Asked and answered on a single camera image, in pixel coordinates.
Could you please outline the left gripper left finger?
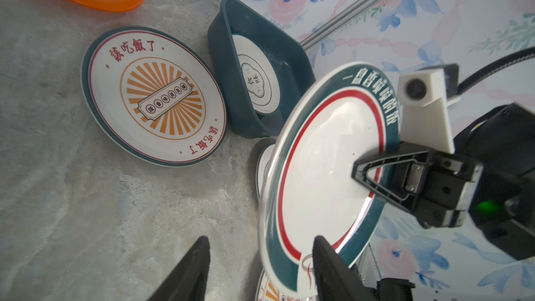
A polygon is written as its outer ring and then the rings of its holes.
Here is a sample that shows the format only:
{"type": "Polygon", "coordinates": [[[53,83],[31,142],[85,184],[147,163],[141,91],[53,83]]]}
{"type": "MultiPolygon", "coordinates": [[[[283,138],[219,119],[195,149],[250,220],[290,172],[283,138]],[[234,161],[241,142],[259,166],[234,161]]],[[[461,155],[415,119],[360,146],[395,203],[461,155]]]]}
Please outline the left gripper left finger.
{"type": "Polygon", "coordinates": [[[210,243],[199,237],[149,298],[150,301],[205,300],[210,267],[210,243]]]}

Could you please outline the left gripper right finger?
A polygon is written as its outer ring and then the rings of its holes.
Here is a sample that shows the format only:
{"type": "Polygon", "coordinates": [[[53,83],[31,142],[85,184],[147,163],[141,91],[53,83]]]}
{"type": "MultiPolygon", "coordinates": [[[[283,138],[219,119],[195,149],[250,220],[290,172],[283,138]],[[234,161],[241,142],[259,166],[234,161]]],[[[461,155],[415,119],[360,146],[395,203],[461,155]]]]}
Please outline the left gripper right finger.
{"type": "Polygon", "coordinates": [[[312,255],[319,300],[376,300],[323,236],[314,238],[312,255]]]}

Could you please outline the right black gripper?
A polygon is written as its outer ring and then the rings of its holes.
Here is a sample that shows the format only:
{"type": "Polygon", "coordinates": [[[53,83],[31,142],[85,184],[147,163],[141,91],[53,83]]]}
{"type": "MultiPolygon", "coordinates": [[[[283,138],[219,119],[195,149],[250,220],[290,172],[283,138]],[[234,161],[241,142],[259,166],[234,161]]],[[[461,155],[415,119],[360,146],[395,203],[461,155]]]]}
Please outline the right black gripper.
{"type": "Polygon", "coordinates": [[[425,229],[456,228],[468,214],[483,168],[468,156],[404,142],[355,161],[352,178],[425,229]]]}

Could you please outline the white plate green red rim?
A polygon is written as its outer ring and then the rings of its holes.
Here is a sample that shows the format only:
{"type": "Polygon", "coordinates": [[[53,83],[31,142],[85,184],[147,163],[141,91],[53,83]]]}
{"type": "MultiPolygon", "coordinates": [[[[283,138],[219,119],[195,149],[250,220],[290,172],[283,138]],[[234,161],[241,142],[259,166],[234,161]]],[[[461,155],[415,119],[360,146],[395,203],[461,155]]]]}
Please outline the white plate green red rim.
{"type": "Polygon", "coordinates": [[[399,122],[390,80],[364,62],[334,69],[295,106],[266,170],[259,219],[263,270],[285,299],[316,296],[317,236],[349,266],[368,245],[384,203],[352,177],[353,166],[398,146],[399,122]]]}

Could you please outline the white plate green flower outline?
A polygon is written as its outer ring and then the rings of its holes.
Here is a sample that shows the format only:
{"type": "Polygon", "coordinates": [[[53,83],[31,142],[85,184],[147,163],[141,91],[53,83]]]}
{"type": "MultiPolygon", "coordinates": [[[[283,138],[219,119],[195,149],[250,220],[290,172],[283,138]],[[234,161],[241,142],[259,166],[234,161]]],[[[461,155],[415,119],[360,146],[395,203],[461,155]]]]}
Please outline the white plate green flower outline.
{"type": "Polygon", "coordinates": [[[272,64],[260,47],[245,36],[234,34],[233,42],[253,109],[263,115],[274,113],[279,108],[281,92],[272,64]]]}

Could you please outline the orange sunburst plate top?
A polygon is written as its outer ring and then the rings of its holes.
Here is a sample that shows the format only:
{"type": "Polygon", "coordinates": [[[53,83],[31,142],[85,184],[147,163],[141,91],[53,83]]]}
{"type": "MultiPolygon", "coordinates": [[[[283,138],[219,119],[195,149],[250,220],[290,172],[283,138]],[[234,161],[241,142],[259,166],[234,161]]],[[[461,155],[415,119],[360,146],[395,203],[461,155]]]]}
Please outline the orange sunburst plate top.
{"type": "Polygon", "coordinates": [[[125,26],[97,37],[83,57],[81,85],[103,132],[146,162],[188,167],[224,140],[227,109],[212,71],[156,29],[125,26]]]}

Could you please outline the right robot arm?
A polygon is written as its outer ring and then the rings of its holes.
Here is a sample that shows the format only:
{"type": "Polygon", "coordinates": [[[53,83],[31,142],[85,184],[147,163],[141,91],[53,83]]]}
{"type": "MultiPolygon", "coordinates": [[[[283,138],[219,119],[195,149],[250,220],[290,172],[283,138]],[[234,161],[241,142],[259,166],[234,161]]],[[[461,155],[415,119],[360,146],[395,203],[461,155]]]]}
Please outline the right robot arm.
{"type": "Polygon", "coordinates": [[[470,218],[516,260],[534,256],[534,114],[517,103],[490,110],[457,136],[447,107],[486,78],[534,58],[527,48],[459,79],[456,64],[403,75],[401,143],[357,160],[352,177],[426,229],[470,218]]]}

